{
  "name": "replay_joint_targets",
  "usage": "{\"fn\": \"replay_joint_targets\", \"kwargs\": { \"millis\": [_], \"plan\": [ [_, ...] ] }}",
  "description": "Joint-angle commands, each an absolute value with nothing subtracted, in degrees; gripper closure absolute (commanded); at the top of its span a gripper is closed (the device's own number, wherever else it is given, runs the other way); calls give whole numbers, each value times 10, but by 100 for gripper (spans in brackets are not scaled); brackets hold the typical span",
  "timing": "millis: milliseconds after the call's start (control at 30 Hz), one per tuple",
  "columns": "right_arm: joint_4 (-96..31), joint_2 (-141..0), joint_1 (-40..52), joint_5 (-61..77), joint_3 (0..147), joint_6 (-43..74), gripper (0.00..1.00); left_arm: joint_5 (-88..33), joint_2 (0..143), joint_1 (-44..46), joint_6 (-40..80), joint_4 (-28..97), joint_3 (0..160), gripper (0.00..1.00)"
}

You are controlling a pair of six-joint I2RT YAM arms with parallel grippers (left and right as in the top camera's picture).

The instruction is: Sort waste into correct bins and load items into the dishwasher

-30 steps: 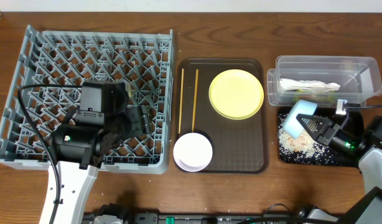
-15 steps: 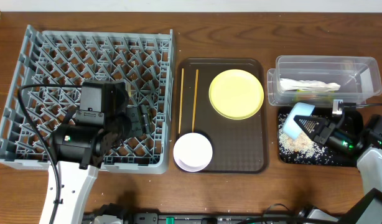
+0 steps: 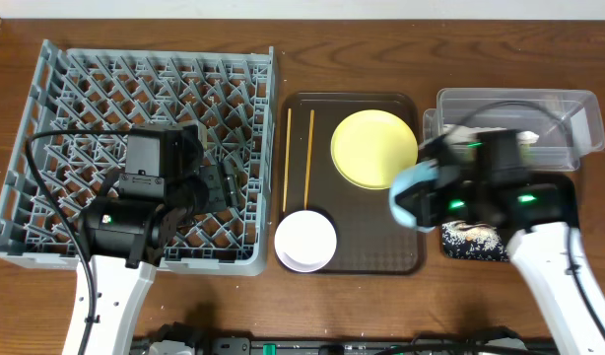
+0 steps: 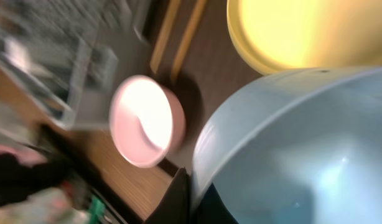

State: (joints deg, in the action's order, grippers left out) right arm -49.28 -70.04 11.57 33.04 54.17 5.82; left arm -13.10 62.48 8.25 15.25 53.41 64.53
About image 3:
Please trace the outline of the wooden chopstick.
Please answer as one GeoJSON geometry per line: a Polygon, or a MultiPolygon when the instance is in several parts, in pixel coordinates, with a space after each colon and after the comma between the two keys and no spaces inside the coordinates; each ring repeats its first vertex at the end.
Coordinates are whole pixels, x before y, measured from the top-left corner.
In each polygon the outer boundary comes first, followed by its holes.
{"type": "Polygon", "coordinates": [[[291,125],[292,125],[292,109],[287,110],[287,126],[286,126],[286,145],[285,145],[285,166],[284,166],[284,185],[283,185],[283,205],[282,212],[285,214],[287,210],[288,188],[289,188],[289,165],[290,165],[290,146],[291,146],[291,125]]]}
{"type": "Polygon", "coordinates": [[[306,150],[306,161],[305,161],[305,179],[304,179],[304,195],[303,195],[303,208],[305,210],[308,208],[308,196],[309,196],[309,188],[310,188],[314,119],[315,119],[315,111],[314,111],[314,109],[312,109],[309,113],[307,150],[306,150]]]}

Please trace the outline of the rice and food scraps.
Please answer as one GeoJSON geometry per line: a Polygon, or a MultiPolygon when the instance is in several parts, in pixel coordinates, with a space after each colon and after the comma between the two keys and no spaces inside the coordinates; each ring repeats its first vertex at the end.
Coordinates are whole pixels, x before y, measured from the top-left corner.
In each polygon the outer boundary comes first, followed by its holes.
{"type": "Polygon", "coordinates": [[[497,230],[487,224],[453,221],[441,226],[443,252],[451,258],[508,262],[497,230]]]}

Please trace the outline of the white tissue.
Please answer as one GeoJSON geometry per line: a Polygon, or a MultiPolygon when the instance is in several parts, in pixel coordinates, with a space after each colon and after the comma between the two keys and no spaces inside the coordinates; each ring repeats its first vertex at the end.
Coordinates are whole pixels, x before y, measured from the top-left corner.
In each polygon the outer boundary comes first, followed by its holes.
{"type": "MultiPolygon", "coordinates": [[[[502,127],[467,127],[464,125],[445,124],[442,133],[448,144],[468,144],[477,141],[477,134],[483,132],[504,131],[502,127]]],[[[522,145],[535,144],[539,135],[532,131],[518,131],[517,141],[522,145]]]]}

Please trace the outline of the light blue bowl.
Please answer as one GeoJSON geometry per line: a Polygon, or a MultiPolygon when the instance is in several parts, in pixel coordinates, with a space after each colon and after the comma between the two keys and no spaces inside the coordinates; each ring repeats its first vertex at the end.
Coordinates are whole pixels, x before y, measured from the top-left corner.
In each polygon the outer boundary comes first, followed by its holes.
{"type": "Polygon", "coordinates": [[[388,203],[397,224],[423,233],[467,218],[460,165],[428,160],[401,172],[390,186],[388,203]]]}

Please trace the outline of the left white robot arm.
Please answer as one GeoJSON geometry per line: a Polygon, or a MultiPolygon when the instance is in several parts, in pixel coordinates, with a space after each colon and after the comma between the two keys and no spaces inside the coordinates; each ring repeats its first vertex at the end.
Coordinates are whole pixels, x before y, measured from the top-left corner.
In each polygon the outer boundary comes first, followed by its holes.
{"type": "Polygon", "coordinates": [[[125,167],[106,177],[77,220],[85,258],[76,269],[66,354],[128,353],[141,307],[178,227],[240,204],[236,169],[203,163],[204,124],[137,124],[127,135],[125,167]]]}

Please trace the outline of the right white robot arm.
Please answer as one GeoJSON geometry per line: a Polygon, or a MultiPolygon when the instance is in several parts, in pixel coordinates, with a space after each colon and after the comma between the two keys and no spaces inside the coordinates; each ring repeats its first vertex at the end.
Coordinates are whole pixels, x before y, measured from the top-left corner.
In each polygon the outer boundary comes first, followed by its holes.
{"type": "Polygon", "coordinates": [[[514,130],[479,132],[464,163],[440,136],[425,161],[399,173],[389,208],[401,226],[427,231],[452,221],[509,232],[505,251],[562,354],[605,354],[605,297],[582,245],[569,177],[531,171],[514,130]]]}

